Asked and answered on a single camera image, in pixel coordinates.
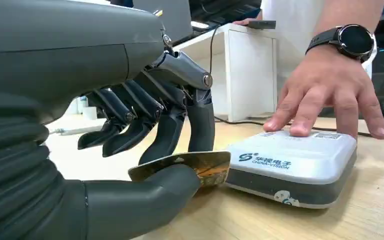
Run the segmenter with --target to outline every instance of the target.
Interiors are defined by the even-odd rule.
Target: watch
[[[375,40],[373,35],[361,25],[337,26],[313,37],[305,54],[322,44],[333,45],[341,54],[363,63],[370,57]]]

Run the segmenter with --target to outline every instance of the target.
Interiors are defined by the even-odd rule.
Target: sticker
[[[163,10],[156,10],[153,12],[153,14],[157,17],[161,17],[163,15]]]
[[[332,139],[332,140],[339,139],[341,136],[342,136],[341,134],[326,133],[326,132],[319,132],[316,135],[314,135],[315,138],[319,138],[319,139]]]
[[[261,133],[260,134],[260,137],[269,137],[271,135],[275,135],[276,132],[275,131],[272,131],[272,132],[264,132],[264,133]]]
[[[280,190],[280,191],[276,192],[276,194],[274,195],[274,200],[276,202],[283,203],[286,205],[292,205],[295,207],[300,206],[300,201],[298,201],[297,199],[293,199],[291,197],[291,193],[289,191],[286,191],[286,190]]]
[[[176,160],[174,160],[175,163],[179,164],[179,163],[183,163],[185,160],[181,157],[178,157]]]

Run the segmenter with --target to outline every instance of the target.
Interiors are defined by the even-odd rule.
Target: watch strap
[[[338,40],[338,30],[339,29],[340,29],[339,27],[335,27],[335,28],[332,28],[330,30],[327,30],[327,31],[324,31],[324,32],[321,32],[321,33],[317,34],[310,41],[310,44],[309,44],[305,54],[307,54],[307,52],[310,49],[312,49],[312,48],[314,48],[316,46],[319,46],[319,45],[322,45],[322,44],[328,44],[330,41],[337,41]]]

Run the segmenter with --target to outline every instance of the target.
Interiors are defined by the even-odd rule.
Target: black cable
[[[235,121],[235,122],[232,122],[232,121],[227,121],[227,120],[221,119],[221,118],[216,117],[216,116],[214,118],[217,120],[217,121],[215,121],[216,123],[225,123],[225,124],[230,124],[230,125],[239,125],[239,124],[254,124],[254,125],[260,125],[260,126],[264,125],[264,123],[257,122],[257,121]],[[324,132],[336,132],[337,131],[336,128],[324,128],[324,127],[315,127],[315,126],[312,129],[316,130],[316,131],[324,131]],[[364,136],[364,137],[370,137],[370,138],[373,137],[370,133],[367,133],[367,132],[358,132],[358,135]]]
[[[217,25],[215,28],[214,28],[214,32],[212,33],[212,37],[211,37],[211,43],[209,45],[209,74],[211,75],[211,72],[212,72],[212,69],[213,69],[213,39],[214,39],[214,36],[216,35],[216,31],[217,29],[220,27],[220,25]],[[239,124],[254,124],[254,125],[260,125],[260,126],[263,126],[264,123],[261,123],[261,122],[257,122],[257,121],[236,121],[236,122],[231,122],[231,121],[227,121],[227,120],[224,120],[224,119],[221,119],[219,117],[214,117],[216,119],[216,123],[225,123],[225,124],[230,124],[230,125],[239,125]],[[316,130],[316,131],[325,131],[325,132],[336,132],[337,129],[335,128],[324,128],[324,127],[313,127],[312,128],[313,130]],[[373,136],[370,134],[370,133],[366,133],[366,132],[358,132],[358,135],[360,136],[364,136],[364,137],[370,137],[372,138]]]
[[[220,25],[215,26],[214,32],[212,33],[212,36],[211,36],[211,42],[209,44],[209,74],[210,75],[213,72],[213,40],[214,40],[214,36],[216,35],[216,31],[219,27],[221,26]]]
[[[201,2],[201,8],[202,8],[202,10],[203,10],[205,13],[207,13],[207,14],[216,14],[216,12],[209,12],[209,11],[207,11],[207,10],[205,9],[205,7],[204,7],[203,2]]]

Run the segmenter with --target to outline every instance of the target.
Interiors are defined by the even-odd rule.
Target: computer monitor
[[[193,34],[189,0],[133,0],[133,8],[150,13],[162,11],[160,18],[174,43]]]

